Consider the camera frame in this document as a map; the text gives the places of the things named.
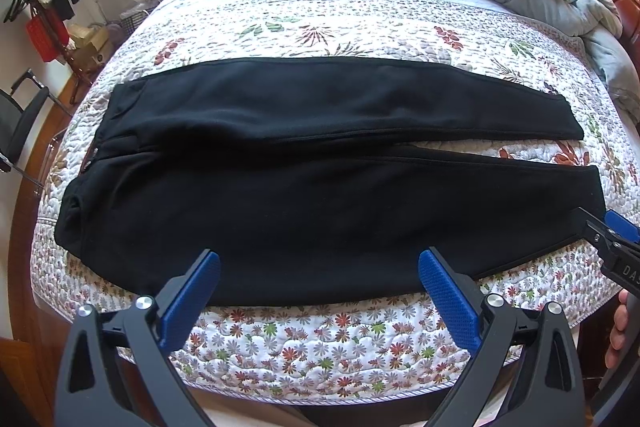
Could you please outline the person's right hand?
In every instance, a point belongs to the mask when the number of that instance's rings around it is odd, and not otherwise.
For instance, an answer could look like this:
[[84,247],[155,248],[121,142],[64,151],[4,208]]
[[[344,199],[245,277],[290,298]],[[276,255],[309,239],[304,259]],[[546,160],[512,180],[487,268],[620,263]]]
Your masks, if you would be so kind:
[[618,293],[618,306],[614,313],[613,327],[610,334],[610,344],[605,353],[605,366],[607,369],[614,369],[620,359],[626,341],[626,328],[629,322],[629,312],[627,309],[628,291],[622,289]]

